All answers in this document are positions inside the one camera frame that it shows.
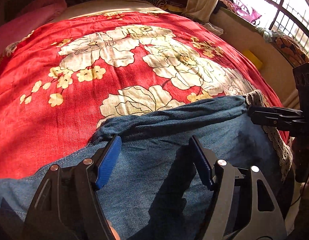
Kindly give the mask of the blue denim pants lace trim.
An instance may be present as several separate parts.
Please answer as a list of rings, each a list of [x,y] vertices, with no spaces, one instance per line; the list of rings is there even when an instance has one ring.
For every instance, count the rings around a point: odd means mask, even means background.
[[[0,179],[0,239],[285,239],[291,153],[250,106],[265,107],[259,90],[108,119],[83,149]],[[98,190],[94,154],[115,135],[121,152]],[[214,191],[193,163],[193,135],[217,157]]]

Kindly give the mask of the patterned orange cushion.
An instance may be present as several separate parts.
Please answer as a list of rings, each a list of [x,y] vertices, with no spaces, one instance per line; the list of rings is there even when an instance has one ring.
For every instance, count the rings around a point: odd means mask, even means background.
[[[293,67],[309,63],[309,57],[301,50],[297,42],[289,36],[281,36],[275,39],[275,44],[279,51],[283,53],[286,59]]]

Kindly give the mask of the yellow box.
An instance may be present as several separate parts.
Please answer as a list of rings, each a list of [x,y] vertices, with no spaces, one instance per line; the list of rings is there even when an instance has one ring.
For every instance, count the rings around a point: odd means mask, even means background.
[[[260,70],[263,66],[261,60],[259,60],[250,50],[242,51],[242,54],[258,69]]]

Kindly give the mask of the window with metal bars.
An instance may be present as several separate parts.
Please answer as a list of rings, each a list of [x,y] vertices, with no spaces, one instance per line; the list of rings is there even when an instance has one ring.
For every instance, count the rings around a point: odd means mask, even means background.
[[[239,0],[248,14],[261,15],[253,23],[293,38],[309,57],[309,3],[306,0]]]

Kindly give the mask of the red floral blanket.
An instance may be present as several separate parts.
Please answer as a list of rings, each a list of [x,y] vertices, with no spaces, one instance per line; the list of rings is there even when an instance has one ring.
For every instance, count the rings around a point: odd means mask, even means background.
[[[260,90],[257,68],[198,23],[118,12],[49,23],[0,57],[0,179],[34,174],[83,148],[107,119]]]

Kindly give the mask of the beige bed sheet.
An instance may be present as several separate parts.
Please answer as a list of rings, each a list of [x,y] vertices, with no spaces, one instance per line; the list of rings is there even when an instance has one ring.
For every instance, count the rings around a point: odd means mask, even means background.
[[[164,14],[166,11],[141,0],[93,0],[68,7],[50,23],[100,14],[143,12]]]

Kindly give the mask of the pink quilt roll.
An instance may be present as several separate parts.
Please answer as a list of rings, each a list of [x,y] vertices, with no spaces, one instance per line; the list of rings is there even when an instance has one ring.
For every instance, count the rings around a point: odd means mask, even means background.
[[[54,20],[67,9],[65,0],[34,0],[17,17],[0,26],[0,56],[7,46]]]

